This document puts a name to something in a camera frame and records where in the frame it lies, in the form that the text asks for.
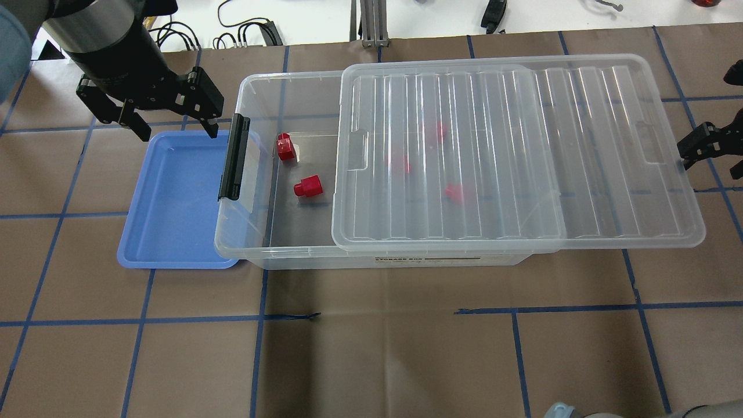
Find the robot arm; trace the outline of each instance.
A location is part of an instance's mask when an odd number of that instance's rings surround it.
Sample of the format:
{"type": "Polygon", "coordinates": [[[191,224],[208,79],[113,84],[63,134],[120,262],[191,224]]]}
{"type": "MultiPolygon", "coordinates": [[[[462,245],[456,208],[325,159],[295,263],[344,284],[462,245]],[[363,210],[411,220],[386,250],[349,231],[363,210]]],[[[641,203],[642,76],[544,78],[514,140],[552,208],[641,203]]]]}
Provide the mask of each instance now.
{"type": "Polygon", "coordinates": [[[84,72],[77,95],[101,123],[117,122],[148,141],[151,129],[137,110],[169,109],[199,120],[216,137],[221,93],[200,67],[184,75],[171,71],[141,23],[144,16],[177,9],[174,0],[0,0],[0,19],[10,23],[16,39],[3,42],[0,57],[6,49],[18,51],[12,62],[0,63],[12,79],[3,80],[7,88],[0,88],[0,98],[27,68],[30,40],[43,23],[84,72]]]}

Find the metal stand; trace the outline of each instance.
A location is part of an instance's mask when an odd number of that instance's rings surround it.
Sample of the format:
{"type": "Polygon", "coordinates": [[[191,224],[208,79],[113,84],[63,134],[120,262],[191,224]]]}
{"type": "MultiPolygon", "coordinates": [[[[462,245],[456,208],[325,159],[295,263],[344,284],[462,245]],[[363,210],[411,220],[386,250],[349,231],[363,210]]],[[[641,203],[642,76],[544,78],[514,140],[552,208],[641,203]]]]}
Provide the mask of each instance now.
{"type": "Polygon", "coordinates": [[[389,37],[387,36],[387,0],[360,1],[362,45],[367,48],[389,45],[389,37]]]}

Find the blue tape line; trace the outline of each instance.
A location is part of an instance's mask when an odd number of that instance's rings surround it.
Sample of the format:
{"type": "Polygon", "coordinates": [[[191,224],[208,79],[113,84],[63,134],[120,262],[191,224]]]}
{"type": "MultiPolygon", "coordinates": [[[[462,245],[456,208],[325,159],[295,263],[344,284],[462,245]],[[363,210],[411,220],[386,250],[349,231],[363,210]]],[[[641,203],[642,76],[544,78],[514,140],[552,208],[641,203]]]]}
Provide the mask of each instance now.
{"type": "Polygon", "coordinates": [[[687,97],[689,102],[704,102],[711,100],[741,100],[743,94],[734,94],[730,96],[703,96],[703,97],[687,97]]]}
{"type": "Polygon", "coordinates": [[[673,85],[676,87],[676,91],[678,93],[679,100],[684,105],[684,111],[687,113],[687,117],[689,118],[689,122],[693,125],[693,116],[692,111],[689,108],[689,104],[687,102],[686,97],[684,96],[684,91],[681,90],[681,84],[678,82],[678,78],[676,77],[676,73],[673,71],[673,67],[671,66],[671,61],[668,59],[668,54],[666,54],[666,49],[663,46],[663,41],[661,40],[661,35],[658,33],[658,28],[653,26],[652,31],[655,34],[655,41],[658,44],[658,48],[661,50],[661,56],[663,57],[663,62],[666,64],[666,69],[668,69],[669,74],[671,75],[671,80],[673,81],[673,85]]]}
{"type": "Polygon", "coordinates": [[[121,418],[126,418],[129,412],[129,399],[132,397],[132,385],[134,384],[134,373],[137,370],[137,360],[139,359],[139,349],[142,344],[142,333],[144,331],[144,320],[147,318],[147,308],[149,307],[149,297],[152,294],[152,284],[155,281],[155,269],[149,271],[147,279],[147,290],[144,292],[144,302],[142,302],[142,312],[140,313],[139,326],[137,327],[137,339],[134,340],[134,352],[132,353],[132,363],[129,365],[129,377],[126,380],[126,392],[124,392],[124,402],[121,407],[121,418]]]}
{"type": "MultiPolygon", "coordinates": [[[[199,123],[198,120],[189,121],[189,123],[199,123]]],[[[150,126],[181,126],[183,124],[183,119],[181,120],[171,120],[166,122],[150,122],[148,125],[150,126]]],[[[118,123],[109,123],[107,125],[96,125],[93,129],[125,129],[118,123]]]]}
{"type": "Polygon", "coordinates": [[[59,213],[40,213],[37,215],[0,215],[0,219],[53,219],[61,216],[59,213]]]}
{"type": "Polygon", "coordinates": [[[5,115],[5,120],[3,120],[2,126],[0,126],[0,136],[2,136],[3,133],[5,133],[5,129],[7,128],[7,123],[10,121],[10,116],[12,116],[13,111],[16,110],[16,104],[18,103],[19,97],[21,97],[21,91],[23,90],[23,87],[26,85],[26,80],[28,80],[28,75],[31,74],[32,65],[33,64],[28,66],[28,70],[26,70],[25,74],[23,74],[21,83],[18,84],[18,90],[16,90],[16,95],[13,96],[13,101],[10,102],[10,108],[7,110],[7,115],[5,115]]]}
{"type": "MultiPolygon", "coordinates": [[[[691,108],[689,107],[689,103],[687,101],[686,96],[684,96],[684,91],[681,89],[681,84],[678,82],[676,73],[673,71],[671,62],[668,59],[668,55],[666,54],[666,49],[663,46],[663,41],[661,40],[661,35],[658,33],[657,27],[653,26],[652,29],[653,29],[653,33],[655,33],[655,41],[658,43],[658,47],[661,50],[661,56],[663,57],[663,61],[666,63],[668,72],[671,74],[671,78],[673,79],[673,84],[676,86],[676,90],[678,90],[678,96],[681,99],[681,103],[683,103],[684,105],[684,110],[686,111],[687,117],[689,118],[689,123],[692,129],[694,129],[696,128],[696,122],[694,121],[694,115],[692,114],[691,108]]],[[[743,242],[743,228],[741,228],[741,224],[738,221],[736,212],[733,209],[733,204],[730,202],[730,198],[727,196],[727,193],[725,192],[724,185],[722,184],[722,180],[720,179],[720,175],[717,173],[717,169],[715,168],[715,165],[711,159],[707,159],[707,165],[712,171],[712,176],[715,178],[717,187],[719,187],[720,189],[720,193],[722,194],[722,199],[725,201],[725,206],[727,206],[727,211],[730,214],[730,219],[733,221],[733,225],[735,225],[736,227],[736,231],[738,232],[738,239],[740,239],[740,241],[743,242]]]]}
{"type": "Polygon", "coordinates": [[[106,218],[110,216],[127,216],[128,211],[123,212],[90,212],[90,213],[66,213],[65,218],[106,218]]]}
{"type": "Polygon", "coordinates": [[[15,369],[10,369],[7,372],[7,376],[5,376],[5,384],[2,387],[2,393],[0,393],[0,411],[2,411],[2,406],[5,405],[5,398],[7,397],[7,390],[10,389],[10,381],[13,380],[13,373],[15,373],[15,369]]]}
{"type": "Polygon", "coordinates": [[[0,215],[0,219],[56,219],[56,218],[101,218],[106,216],[126,216],[129,212],[91,212],[91,213],[37,213],[31,215],[0,215]]]}
{"type": "Polygon", "coordinates": [[[472,46],[472,37],[467,35],[467,47],[470,49],[470,58],[475,58],[475,48],[472,46]]]}
{"type": "Polygon", "coordinates": [[[139,324],[136,318],[117,319],[53,319],[43,321],[28,321],[29,327],[69,327],[74,325],[132,325],[139,324]]]}
{"type": "Polygon", "coordinates": [[[645,334],[645,341],[648,345],[648,353],[650,354],[650,362],[652,364],[653,373],[655,373],[655,380],[658,383],[658,391],[661,393],[661,400],[663,401],[663,409],[666,414],[671,413],[671,404],[668,400],[668,393],[666,392],[666,384],[663,383],[663,375],[661,375],[661,366],[658,364],[658,357],[655,354],[655,347],[652,343],[652,336],[650,335],[650,328],[648,327],[648,320],[645,317],[645,310],[639,309],[640,323],[643,326],[643,334],[645,334]]]}
{"type": "Polygon", "coordinates": [[[741,224],[740,224],[740,221],[738,220],[738,216],[736,215],[736,211],[733,208],[733,203],[730,201],[730,197],[727,195],[725,187],[722,184],[722,179],[720,178],[719,173],[717,173],[717,169],[715,168],[715,165],[712,162],[712,159],[709,159],[709,158],[707,159],[707,165],[710,166],[710,170],[712,170],[712,176],[715,178],[717,187],[719,187],[720,194],[722,195],[722,200],[725,201],[725,206],[727,206],[727,212],[730,214],[730,220],[733,221],[733,225],[736,227],[736,231],[738,232],[738,239],[740,239],[741,243],[743,243],[743,229],[741,229],[741,224]]]}
{"type": "Polygon", "coordinates": [[[626,311],[636,309],[635,305],[585,305],[585,306],[523,306],[518,308],[477,308],[460,309],[454,315],[492,315],[516,313],[547,313],[547,312],[595,312],[595,311],[626,311]]]}
{"type": "Polygon", "coordinates": [[[643,301],[640,297],[640,291],[636,286],[637,281],[635,279],[635,270],[632,268],[632,261],[629,259],[629,252],[626,249],[622,250],[622,257],[624,258],[624,265],[627,268],[627,276],[629,277],[629,283],[632,286],[632,292],[635,295],[637,313],[640,316],[640,324],[643,327],[643,334],[645,335],[645,342],[648,347],[648,354],[650,355],[650,363],[652,364],[653,373],[655,374],[655,381],[658,384],[658,392],[661,394],[663,409],[666,411],[666,414],[670,414],[671,404],[668,400],[668,394],[666,393],[666,384],[663,383],[661,366],[658,364],[658,357],[655,355],[655,346],[652,343],[652,336],[650,335],[650,327],[648,326],[647,317],[645,316],[643,301]]]}
{"type": "Polygon", "coordinates": [[[284,48],[284,65],[281,67],[281,72],[285,73],[289,69],[289,45],[284,48]]]}
{"type": "MultiPolygon", "coordinates": [[[[301,321],[315,318],[321,312],[307,315],[264,315],[265,321],[301,321]]],[[[214,322],[251,322],[259,321],[261,315],[222,315],[222,316],[192,316],[192,317],[165,317],[146,318],[145,324],[201,324],[214,322]]],[[[0,328],[23,327],[69,327],[75,325],[136,325],[140,320],[137,318],[112,318],[112,319],[53,319],[42,321],[2,321],[0,328]]]]}
{"type": "MultiPolygon", "coordinates": [[[[201,49],[198,50],[198,52],[196,53],[196,63],[194,64],[194,66],[197,66],[198,67],[199,63],[201,63],[201,49]]],[[[181,131],[185,131],[186,130],[186,125],[188,123],[189,123],[188,115],[184,115],[184,118],[181,121],[181,131]]]]}
{"type": "Polygon", "coordinates": [[[32,129],[9,129],[4,133],[7,134],[25,134],[34,132],[61,132],[61,131],[85,131],[88,130],[85,126],[69,126],[66,128],[32,128],[32,129]]]}
{"type": "Polygon", "coordinates": [[[253,357],[253,383],[250,387],[250,418],[256,418],[256,406],[258,405],[258,377],[261,365],[261,348],[263,346],[263,324],[266,314],[266,294],[268,293],[268,270],[263,271],[263,286],[261,288],[260,319],[258,320],[258,332],[256,333],[256,351],[253,357]]]}
{"type": "MultiPolygon", "coordinates": [[[[230,118],[219,118],[219,119],[217,119],[217,123],[229,123],[229,122],[232,122],[232,119],[230,119],[230,118]]],[[[201,123],[201,122],[199,122],[198,120],[188,120],[186,122],[186,125],[196,125],[197,123],[201,123]]]]}
{"type": "MultiPolygon", "coordinates": [[[[80,168],[82,167],[82,162],[85,160],[85,154],[88,151],[88,145],[91,141],[91,136],[93,135],[93,126],[95,125],[95,118],[91,119],[90,127],[88,128],[88,134],[85,137],[85,143],[82,145],[82,152],[80,153],[80,158],[77,160],[77,166],[75,167],[75,173],[72,175],[72,181],[70,182],[70,188],[67,191],[67,196],[65,197],[65,204],[62,206],[62,213],[59,217],[59,220],[56,223],[56,228],[54,228],[54,235],[52,236],[51,244],[49,245],[49,251],[47,251],[47,256],[44,260],[44,267],[42,268],[42,273],[39,276],[39,282],[36,284],[36,290],[33,293],[33,298],[31,299],[31,306],[28,308],[28,314],[26,315],[26,324],[23,326],[23,330],[21,331],[21,337],[18,340],[18,345],[16,345],[16,352],[13,354],[13,361],[10,363],[10,376],[12,377],[12,372],[16,369],[16,365],[18,364],[18,359],[21,356],[21,350],[23,349],[23,343],[26,341],[26,335],[28,334],[28,327],[29,323],[31,322],[31,318],[33,317],[33,312],[36,310],[36,304],[39,302],[39,296],[41,295],[42,286],[44,286],[44,280],[46,279],[47,271],[49,270],[49,263],[51,261],[52,253],[54,253],[54,246],[56,245],[56,241],[59,239],[59,230],[62,229],[62,221],[64,220],[64,215],[67,213],[67,208],[70,205],[70,200],[72,199],[72,193],[75,190],[75,184],[77,183],[77,177],[80,174],[80,168]]],[[[10,385],[11,378],[9,378],[6,382],[6,385],[10,385]]],[[[2,407],[4,404],[5,398],[0,399],[0,411],[2,411],[2,407]]]]}
{"type": "Polygon", "coordinates": [[[516,348],[516,364],[519,367],[519,381],[521,382],[521,396],[524,402],[524,415],[531,418],[531,407],[529,406],[529,393],[526,388],[526,372],[524,371],[524,356],[521,352],[521,336],[519,334],[519,321],[516,313],[511,312],[511,324],[513,325],[513,344],[516,348]]]}
{"type": "Polygon", "coordinates": [[[689,309],[689,308],[730,308],[743,307],[743,300],[720,300],[712,302],[668,302],[644,303],[644,309],[689,309]]]}
{"type": "Polygon", "coordinates": [[[717,300],[709,302],[660,302],[622,304],[622,305],[585,305],[585,306],[526,306],[518,308],[477,308],[460,309],[454,315],[503,315],[516,313],[551,313],[551,312],[602,312],[630,311],[642,309],[694,309],[694,308],[730,308],[743,307],[743,300],[717,300]]]}
{"type": "Polygon", "coordinates": [[[568,44],[565,42],[565,36],[562,35],[562,31],[557,31],[557,36],[559,36],[559,44],[562,46],[562,53],[564,55],[570,55],[570,51],[568,51],[568,44]]]}
{"type": "Polygon", "coordinates": [[[145,324],[197,324],[203,322],[257,321],[259,315],[191,316],[182,318],[147,318],[145,324]]]}

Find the label on box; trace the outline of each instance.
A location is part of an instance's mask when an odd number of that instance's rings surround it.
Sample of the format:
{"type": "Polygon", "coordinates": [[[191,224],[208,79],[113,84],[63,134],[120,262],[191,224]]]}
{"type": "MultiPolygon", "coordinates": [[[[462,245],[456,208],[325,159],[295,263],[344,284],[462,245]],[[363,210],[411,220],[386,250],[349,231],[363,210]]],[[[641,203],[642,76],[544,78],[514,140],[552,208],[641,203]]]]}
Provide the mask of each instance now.
{"type": "Polygon", "coordinates": [[[470,264],[481,263],[505,263],[512,256],[510,255],[486,255],[480,257],[375,257],[376,264],[393,264],[393,265],[447,265],[447,266],[467,266],[470,264]]]}

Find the blue tray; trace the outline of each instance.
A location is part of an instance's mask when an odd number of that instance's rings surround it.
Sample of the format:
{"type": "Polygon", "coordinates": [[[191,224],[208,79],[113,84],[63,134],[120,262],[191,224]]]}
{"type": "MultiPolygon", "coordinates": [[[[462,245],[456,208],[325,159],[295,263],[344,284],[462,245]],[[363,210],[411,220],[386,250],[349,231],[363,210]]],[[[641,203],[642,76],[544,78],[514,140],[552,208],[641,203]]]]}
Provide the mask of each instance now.
{"type": "Polygon", "coordinates": [[[162,132],[149,144],[117,258],[131,269],[226,269],[214,249],[227,132],[162,132]]]}

